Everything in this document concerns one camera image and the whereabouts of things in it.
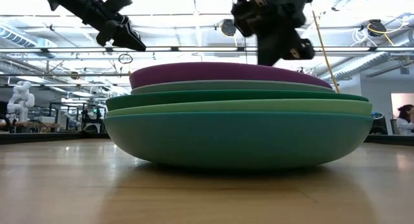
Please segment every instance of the desk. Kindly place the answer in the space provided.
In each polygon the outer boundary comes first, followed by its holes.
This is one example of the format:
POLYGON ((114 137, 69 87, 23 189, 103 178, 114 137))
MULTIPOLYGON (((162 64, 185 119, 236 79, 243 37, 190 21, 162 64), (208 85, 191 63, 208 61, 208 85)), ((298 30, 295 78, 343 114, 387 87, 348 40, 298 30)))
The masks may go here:
MULTIPOLYGON (((58 128, 60 126, 57 123, 43 123, 43 124, 40 124, 40 123, 37 123, 37 122, 20 122, 20 121, 17 121, 16 122, 16 127, 17 128, 38 128, 38 129, 42 128, 41 132, 45 133, 45 132, 47 132, 47 129, 45 129, 45 127, 51 129, 51 128, 58 128)), ((6 123, 0 123, 0 128, 3 128, 3 127, 6 127, 6 123)))
POLYGON ((0 146, 0 223, 411 224, 414 148, 273 174, 187 171, 110 140, 0 146))

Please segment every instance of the ceiling light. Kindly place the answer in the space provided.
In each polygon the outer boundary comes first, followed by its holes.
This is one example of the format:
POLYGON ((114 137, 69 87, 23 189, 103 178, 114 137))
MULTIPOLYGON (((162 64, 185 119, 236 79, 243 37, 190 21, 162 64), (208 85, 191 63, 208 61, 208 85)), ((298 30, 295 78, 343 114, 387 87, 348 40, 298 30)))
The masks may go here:
POLYGON ((72 107, 80 107, 83 106, 84 104, 66 104, 68 106, 72 106, 72 107))
POLYGON ((248 51, 248 52, 256 52, 257 47, 245 47, 245 50, 248 51))
MULTIPOLYGON (((17 86, 17 84, 5 84, 5 86, 17 86)), ((40 84, 32 84, 32 87, 39 87, 40 84)))
POLYGON ((414 51, 414 47, 378 47, 376 48, 377 51, 404 51, 404 52, 410 52, 414 51))
POLYGON ((16 78, 22 79, 22 80, 26 80, 29 82, 36 82, 36 83, 46 83, 47 81, 39 78, 39 77, 35 77, 35 76, 17 76, 16 78))
POLYGON ((75 87, 76 84, 45 84, 45 86, 49 87, 75 87))
POLYGON ((74 103, 74 104, 86 104, 87 103, 86 100, 73 100, 73 99, 70 99, 70 98, 62 98, 61 102, 74 103))
POLYGON ((22 48, 22 49, 0 49, 2 53, 31 53, 31 52, 41 52, 40 49, 33 48, 22 48))
POLYGON ((81 92, 81 91, 75 91, 72 94, 77 95, 77 96, 81 96, 81 97, 93 97, 94 95, 86 93, 86 92, 81 92))
POLYGON ((170 47, 148 47, 147 51, 152 51, 152 52, 159 52, 159 51, 170 51, 171 48, 170 47))
POLYGON ((49 48, 49 52, 106 52, 105 48, 49 48))
POLYGON ((112 84, 81 84, 83 87, 103 87, 103 86, 112 86, 112 84))
POLYGON ((50 89, 52 89, 54 91, 62 92, 62 93, 67 93, 67 91, 65 91, 64 89, 60 89, 58 87, 51 87, 50 89))
MULTIPOLYGON (((316 52, 321 52, 321 47, 314 47, 314 50, 316 52)), ((363 52, 368 51, 369 47, 326 47, 325 51, 327 52, 334 52, 334 51, 346 51, 346 52, 363 52)))
POLYGON ((179 51, 186 52, 215 52, 215 51, 237 51, 237 47, 179 47, 179 51))

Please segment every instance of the bowl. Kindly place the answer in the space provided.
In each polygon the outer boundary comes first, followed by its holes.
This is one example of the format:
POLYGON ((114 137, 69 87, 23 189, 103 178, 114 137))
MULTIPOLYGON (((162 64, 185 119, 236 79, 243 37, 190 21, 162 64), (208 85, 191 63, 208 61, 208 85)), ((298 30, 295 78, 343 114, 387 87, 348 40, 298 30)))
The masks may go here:
POLYGON ((308 91, 259 91, 259 90, 218 90, 218 91, 172 91, 146 93, 141 95, 125 95, 109 98, 106 101, 108 110, 128 107, 140 107, 158 104, 175 104, 186 102, 206 102, 223 100, 257 100, 257 99, 336 99, 359 100, 368 102, 367 98, 356 95, 344 95, 325 92, 308 91))
POLYGON ((342 113, 370 117, 372 104, 355 100, 266 99, 188 102, 129 107, 107 112, 107 117, 147 113, 185 113, 213 111, 286 111, 307 113, 342 113))
POLYGON ((331 88, 295 82, 275 82, 257 80, 202 80, 187 82, 167 82, 163 84, 145 85, 135 88, 131 94, 144 94, 164 91, 200 91, 200 90, 288 90, 317 91, 335 93, 331 88))
POLYGON ((271 170, 340 159, 363 143, 373 119, 328 113, 215 112, 125 115, 103 120, 126 153, 218 170, 271 170))
POLYGON ((129 77, 133 89, 145 85, 194 80, 270 80, 318 85, 332 89, 327 82, 308 74, 242 63, 171 63, 139 69, 129 77))

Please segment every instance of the ductwork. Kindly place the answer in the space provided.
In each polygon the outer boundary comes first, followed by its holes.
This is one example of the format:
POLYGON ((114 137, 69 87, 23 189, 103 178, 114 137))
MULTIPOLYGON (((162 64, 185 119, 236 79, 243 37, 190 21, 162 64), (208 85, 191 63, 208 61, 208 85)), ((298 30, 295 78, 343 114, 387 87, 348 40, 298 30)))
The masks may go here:
MULTIPOLYGON (((3 38, 7 41, 15 43, 16 45, 31 48, 31 47, 40 47, 40 48, 49 48, 56 47, 57 45, 51 42, 48 39, 37 38, 22 32, 21 30, 10 26, 9 24, 0 21, 0 38, 3 38)), ((47 58, 54 58, 56 55, 53 53, 42 52, 38 54, 39 56, 44 56, 47 58)))
MULTIPOLYGON (((396 47, 412 47, 414 46, 414 30, 406 31, 392 39, 392 42, 396 47)), ((379 47, 390 47, 389 42, 385 42, 379 45, 379 47)), ((352 58, 334 68, 332 68, 333 74, 337 80, 341 80, 345 77, 358 74, 366 69, 370 69, 376 65, 387 62, 391 58, 389 52, 374 52, 370 55, 362 58, 352 58)), ((319 76, 323 80, 330 80, 331 74, 329 71, 319 76)))
POLYGON ((0 37, 22 47, 36 47, 38 45, 38 41, 31 35, 3 22, 0 22, 0 37))

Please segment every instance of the person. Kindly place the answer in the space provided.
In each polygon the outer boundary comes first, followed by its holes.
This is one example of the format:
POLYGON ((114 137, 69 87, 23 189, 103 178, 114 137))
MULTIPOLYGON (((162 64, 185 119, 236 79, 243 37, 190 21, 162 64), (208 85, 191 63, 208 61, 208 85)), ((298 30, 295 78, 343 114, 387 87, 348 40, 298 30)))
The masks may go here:
POLYGON ((407 104, 400 107, 398 110, 400 111, 400 115, 397 118, 397 128, 400 135, 412 135, 411 130, 414 129, 414 123, 411 122, 411 116, 414 115, 414 106, 407 104))

